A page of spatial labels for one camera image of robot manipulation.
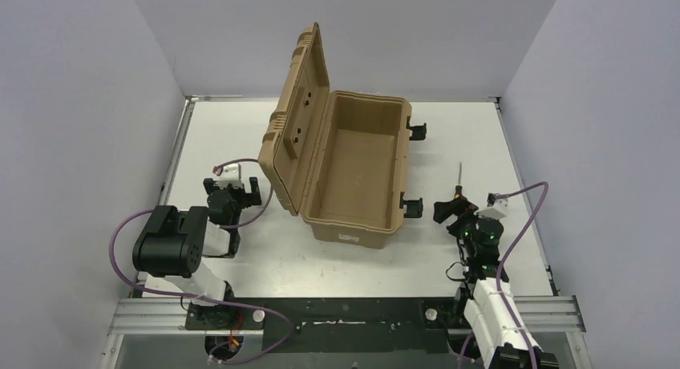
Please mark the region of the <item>yellow black handled screwdriver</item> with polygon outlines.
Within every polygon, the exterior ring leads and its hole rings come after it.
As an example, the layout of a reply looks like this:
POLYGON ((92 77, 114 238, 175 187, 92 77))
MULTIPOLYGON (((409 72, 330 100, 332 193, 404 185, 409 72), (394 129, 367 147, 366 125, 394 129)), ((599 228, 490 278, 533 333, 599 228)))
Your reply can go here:
POLYGON ((462 174, 463 174, 463 162, 459 162, 459 167, 458 167, 458 174, 457 174, 457 183, 455 185, 455 193, 454 193, 454 199, 455 200, 465 200, 466 197, 463 194, 463 184, 462 184, 462 174))

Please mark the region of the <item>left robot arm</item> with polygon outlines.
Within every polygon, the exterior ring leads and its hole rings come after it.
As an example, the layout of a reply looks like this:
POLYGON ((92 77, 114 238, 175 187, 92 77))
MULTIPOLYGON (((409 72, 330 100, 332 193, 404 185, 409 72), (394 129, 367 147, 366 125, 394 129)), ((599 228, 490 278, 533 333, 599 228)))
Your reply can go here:
POLYGON ((206 265, 207 258, 236 256, 241 235, 237 226, 244 209, 262 204, 256 177, 245 189, 235 178, 206 178, 206 205, 186 211, 174 205, 158 205, 148 218, 132 250, 139 272, 162 278, 183 294, 189 322, 217 330, 238 324, 242 313, 231 302, 231 285, 206 265))

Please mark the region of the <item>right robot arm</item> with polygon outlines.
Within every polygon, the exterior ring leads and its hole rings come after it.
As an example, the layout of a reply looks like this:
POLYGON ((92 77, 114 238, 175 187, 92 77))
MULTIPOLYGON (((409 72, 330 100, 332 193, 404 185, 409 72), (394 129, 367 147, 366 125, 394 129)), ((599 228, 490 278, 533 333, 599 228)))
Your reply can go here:
POLYGON ((533 338, 514 300, 506 257, 500 255, 506 216, 505 199, 492 198, 479 208, 456 193, 450 201, 434 203, 436 223, 455 218, 447 231, 456 239, 463 278, 451 315, 459 326, 472 329, 461 350, 475 342, 485 368, 558 368, 557 357, 533 338))

